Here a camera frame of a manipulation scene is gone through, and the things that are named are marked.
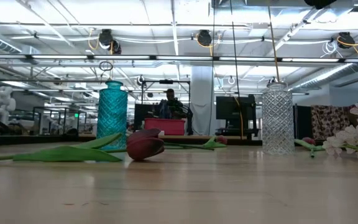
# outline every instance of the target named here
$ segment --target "floral fabric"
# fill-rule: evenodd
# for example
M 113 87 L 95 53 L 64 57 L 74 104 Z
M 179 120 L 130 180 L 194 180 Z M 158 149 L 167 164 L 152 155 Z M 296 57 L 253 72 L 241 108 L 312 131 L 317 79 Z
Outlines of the floral fabric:
M 315 140 L 325 140 L 350 125 L 349 108 L 337 106 L 311 106 L 311 126 Z

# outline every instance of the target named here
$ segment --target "exposed ceiling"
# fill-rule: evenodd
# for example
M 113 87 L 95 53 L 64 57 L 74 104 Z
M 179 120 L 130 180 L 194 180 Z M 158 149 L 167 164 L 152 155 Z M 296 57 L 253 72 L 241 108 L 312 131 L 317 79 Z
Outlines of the exposed ceiling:
M 235 4 L 231 16 L 227 3 L 214 10 L 209 8 L 211 0 L 45 0 L 26 3 L 22 0 L 0 0 L 0 38 L 15 47 L 25 49 L 27 54 L 30 53 L 28 49 L 31 46 L 36 49 L 35 51 L 32 49 L 31 53 L 39 54 L 105 55 L 109 52 L 100 47 L 92 50 L 88 39 L 90 37 L 92 39 L 90 44 L 95 46 L 94 39 L 98 37 L 101 29 L 112 29 L 114 38 L 122 47 L 122 55 L 210 56 L 209 48 L 200 47 L 195 40 L 200 29 L 207 29 L 217 42 L 213 55 L 233 57 L 234 36 L 231 27 L 233 20 L 238 57 L 271 56 L 272 35 L 268 26 L 268 10 L 264 7 L 266 3 L 248 0 L 248 5 L 245 5 L 246 1 L 243 0 L 233 0 L 233 2 Z M 272 23 L 278 57 L 355 57 L 354 48 L 336 48 L 333 47 L 334 44 L 328 45 L 327 41 L 332 37 L 336 38 L 339 32 L 350 32 L 358 44 L 358 10 L 354 10 L 358 1 L 338 1 L 330 9 L 320 11 L 312 9 L 303 1 L 275 1 L 274 4 L 277 5 L 272 7 Z M 293 7 L 277 7 L 282 4 Z M 100 79 L 103 73 L 97 67 L 94 70 L 87 67 L 83 60 L 63 62 L 67 65 L 82 63 L 83 67 L 80 65 L 49 67 L 43 64 L 53 63 L 53 60 L 38 61 L 39 64 L 31 65 L 33 66 L 31 69 L 30 66 L 18 66 L 21 64 L 19 60 L 0 60 L 3 68 L 11 69 L 10 72 L 0 73 L 0 78 L 23 79 L 29 78 L 31 73 L 33 75 L 39 73 L 36 78 L 94 80 L 96 77 Z M 118 60 L 114 63 L 131 64 L 131 61 Z M 168 63 L 155 68 L 149 65 L 117 66 L 111 74 L 106 72 L 104 79 L 111 75 L 114 80 L 123 82 L 126 89 L 138 90 L 136 79 L 141 75 L 146 80 L 182 81 L 189 80 L 195 75 L 191 73 L 191 67 L 195 65 L 190 63 Z M 291 84 L 322 67 L 325 66 L 300 63 L 296 67 L 280 66 L 279 72 L 280 77 Z M 223 90 L 231 91 L 234 85 L 228 81 L 236 76 L 234 62 L 230 65 L 216 64 L 214 68 L 216 89 L 220 90 L 222 87 Z M 267 81 L 275 76 L 276 71 L 273 63 L 268 65 L 256 63 L 240 65 L 237 72 L 240 78 L 240 91 L 262 91 Z M 84 89 L 99 90 L 105 87 L 103 83 L 87 83 Z M 74 87 L 72 83 L 60 86 L 53 83 L 39 83 L 38 88 Z M 180 85 L 159 84 L 150 87 L 149 91 L 162 91 L 166 88 L 184 91 L 183 86 Z M 75 96 L 76 100 L 82 97 L 80 93 L 71 96 Z M 186 99 L 188 95 L 180 93 L 180 97 Z M 160 98 L 163 98 L 163 94 L 157 93 L 153 100 Z

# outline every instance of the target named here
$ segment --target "table surface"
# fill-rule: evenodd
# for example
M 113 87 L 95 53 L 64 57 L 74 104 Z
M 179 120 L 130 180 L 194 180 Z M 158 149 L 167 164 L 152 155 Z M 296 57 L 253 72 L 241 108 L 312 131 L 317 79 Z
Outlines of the table surface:
M 0 156 L 61 144 L 0 146 Z M 0 223 L 355 224 L 358 160 L 230 146 L 147 162 L 0 161 Z

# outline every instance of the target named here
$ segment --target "red box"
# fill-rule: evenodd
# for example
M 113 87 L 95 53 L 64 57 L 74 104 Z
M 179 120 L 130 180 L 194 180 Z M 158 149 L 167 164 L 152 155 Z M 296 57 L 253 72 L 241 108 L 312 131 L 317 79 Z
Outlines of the red box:
M 185 135 L 185 121 L 181 119 L 146 118 L 144 128 L 158 128 L 165 135 Z

